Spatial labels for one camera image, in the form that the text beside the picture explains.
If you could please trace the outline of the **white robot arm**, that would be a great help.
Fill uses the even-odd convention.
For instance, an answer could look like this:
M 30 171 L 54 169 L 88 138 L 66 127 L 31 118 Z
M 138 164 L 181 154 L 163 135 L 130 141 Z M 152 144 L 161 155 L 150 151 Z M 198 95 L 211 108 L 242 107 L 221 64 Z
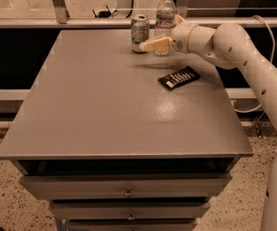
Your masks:
M 256 48 L 246 31 L 236 23 L 213 29 L 176 17 L 173 48 L 194 53 L 216 66 L 237 68 L 255 93 L 277 131 L 277 67 Z M 271 166 L 265 191 L 261 231 L 277 231 L 277 156 Z

